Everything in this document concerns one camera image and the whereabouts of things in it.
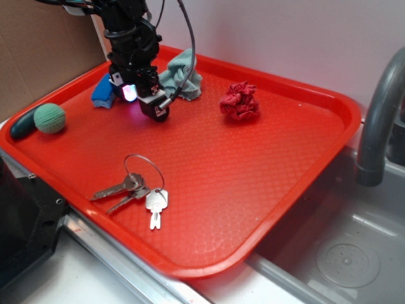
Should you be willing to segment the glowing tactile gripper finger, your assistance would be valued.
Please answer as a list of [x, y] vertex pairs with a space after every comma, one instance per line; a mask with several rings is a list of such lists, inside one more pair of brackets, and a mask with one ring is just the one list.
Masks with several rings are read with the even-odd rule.
[[123, 99], [129, 103], [134, 102], [138, 98], [135, 84], [125, 84], [121, 88]]

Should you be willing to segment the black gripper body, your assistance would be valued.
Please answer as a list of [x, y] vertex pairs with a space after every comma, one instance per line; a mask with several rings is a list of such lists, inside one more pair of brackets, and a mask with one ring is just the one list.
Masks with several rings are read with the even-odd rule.
[[133, 84], [138, 95], [156, 95], [158, 92], [158, 68], [150, 62], [136, 65], [128, 60], [127, 54], [111, 51], [107, 58], [110, 60], [110, 82], [119, 91], [124, 85]]

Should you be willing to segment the black gripper finger with sensor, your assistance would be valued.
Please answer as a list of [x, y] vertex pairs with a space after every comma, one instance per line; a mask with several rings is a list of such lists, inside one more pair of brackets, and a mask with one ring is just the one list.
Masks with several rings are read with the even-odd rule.
[[170, 113], [170, 109], [160, 109], [161, 103], [166, 100], [166, 93], [162, 89], [158, 89], [155, 95], [149, 95], [146, 97], [138, 97], [141, 112], [153, 119], [156, 122], [164, 122]]

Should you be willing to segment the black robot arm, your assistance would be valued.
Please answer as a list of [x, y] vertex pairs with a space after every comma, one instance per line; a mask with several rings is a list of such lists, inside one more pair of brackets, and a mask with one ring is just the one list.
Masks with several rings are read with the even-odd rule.
[[111, 108], [115, 99], [139, 102], [145, 116], [163, 122], [169, 110], [161, 109], [165, 92], [159, 83], [158, 69], [153, 65], [159, 52], [161, 36], [145, 18], [145, 1], [50, 1], [71, 15], [97, 15], [109, 40], [110, 62], [105, 75], [92, 94], [94, 106]]

